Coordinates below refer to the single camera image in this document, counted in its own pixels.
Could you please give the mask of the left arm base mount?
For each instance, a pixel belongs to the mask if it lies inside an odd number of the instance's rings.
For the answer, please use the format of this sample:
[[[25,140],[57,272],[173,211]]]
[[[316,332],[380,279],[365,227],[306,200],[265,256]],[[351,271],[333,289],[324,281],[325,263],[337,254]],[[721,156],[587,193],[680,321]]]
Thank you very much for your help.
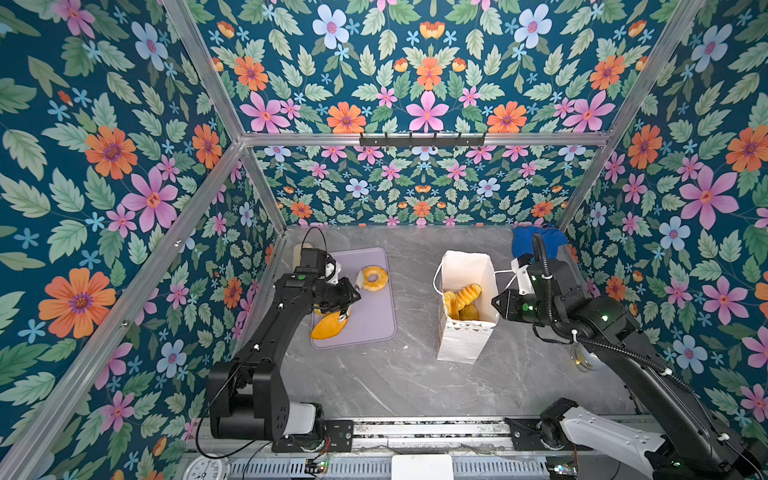
[[[318,403],[291,402],[283,436],[272,444],[273,453],[324,454],[352,450],[355,422],[326,419]]]

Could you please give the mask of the scalloped yellow bread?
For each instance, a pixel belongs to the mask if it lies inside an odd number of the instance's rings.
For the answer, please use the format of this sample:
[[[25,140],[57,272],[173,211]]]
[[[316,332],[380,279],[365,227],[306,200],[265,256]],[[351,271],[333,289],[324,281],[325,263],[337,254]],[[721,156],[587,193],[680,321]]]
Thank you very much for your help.
[[[444,305],[446,317],[448,319],[452,319],[452,320],[460,319],[460,316],[459,316],[460,307],[459,307],[459,302],[455,292],[447,291],[443,293],[443,305]]]

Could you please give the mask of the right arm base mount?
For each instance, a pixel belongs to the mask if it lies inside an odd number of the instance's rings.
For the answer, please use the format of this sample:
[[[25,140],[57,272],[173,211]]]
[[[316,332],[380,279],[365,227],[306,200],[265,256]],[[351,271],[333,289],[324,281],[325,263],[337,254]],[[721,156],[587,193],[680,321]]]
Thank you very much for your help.
[[[504,417],[503,422],[509,428],[512,445],[516,451],[565,451],[576,449],[578,452],[591,451],[584,444],[574,444],[565,434],[561,423],[565,414],[579,404],[573,400],[560,398],[548,406],[538,417]]]

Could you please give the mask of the oval orange bread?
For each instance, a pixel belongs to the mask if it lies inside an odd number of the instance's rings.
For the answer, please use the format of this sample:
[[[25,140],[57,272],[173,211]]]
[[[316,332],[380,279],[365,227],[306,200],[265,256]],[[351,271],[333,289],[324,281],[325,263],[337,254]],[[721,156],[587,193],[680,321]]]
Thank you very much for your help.
[[[473,303],[470,303],[459,311],[459,319],[461,321],[479,321],[479,311]]]

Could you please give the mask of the ribbed spiral bread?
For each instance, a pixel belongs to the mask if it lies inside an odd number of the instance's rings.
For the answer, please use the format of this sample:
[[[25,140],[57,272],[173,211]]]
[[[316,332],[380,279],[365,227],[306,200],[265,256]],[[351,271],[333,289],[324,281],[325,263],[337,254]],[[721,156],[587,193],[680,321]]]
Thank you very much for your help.
[[[464,306],[473,303],[480,297],[482,294],[482,286],[479,284],[470,284],[455,293],[461,310]]]

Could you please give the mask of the white cartoon paper bag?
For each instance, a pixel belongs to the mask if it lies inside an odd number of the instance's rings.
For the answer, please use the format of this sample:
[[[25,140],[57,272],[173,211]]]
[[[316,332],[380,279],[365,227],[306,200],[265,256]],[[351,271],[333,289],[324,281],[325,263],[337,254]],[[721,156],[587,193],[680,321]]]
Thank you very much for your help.
[[[517,265],[498,270],[485,253],[446,251],[433,276],[441,300],[437,359],[473,364],[480,357],[500,314],[491,301],[499,294],[497,277],[517,276]]]

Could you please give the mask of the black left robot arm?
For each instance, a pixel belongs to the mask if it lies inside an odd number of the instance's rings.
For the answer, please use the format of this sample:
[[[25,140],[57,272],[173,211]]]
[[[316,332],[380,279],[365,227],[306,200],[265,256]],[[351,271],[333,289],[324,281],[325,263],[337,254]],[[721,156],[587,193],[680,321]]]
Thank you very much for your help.
[[[283,275],[256,331],[230,361],[211,370],[208,418],[216,439],[310,442],[325,437],[322,407],[289,399],[281,365],[294,334],[312,311],[345,313],[361,300],[346,277],[335,283],[309,273]]]

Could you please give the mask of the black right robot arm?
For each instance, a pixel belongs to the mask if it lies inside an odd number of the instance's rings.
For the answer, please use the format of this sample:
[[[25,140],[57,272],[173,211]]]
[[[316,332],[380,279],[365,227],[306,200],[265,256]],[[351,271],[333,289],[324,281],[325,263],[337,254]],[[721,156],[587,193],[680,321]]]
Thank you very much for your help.
[[[560,398],[538,423],[552,450],[583,446],[649,479],[762,476],[767,448],[720,422],[695,390],[664,363],[632,313],[611,297],[592,297],[556,228],[517,227],[515,278],[491,301],[508,321],[550,328],[549,343],[580,346],[616,374],[659,425],[646,432]]]

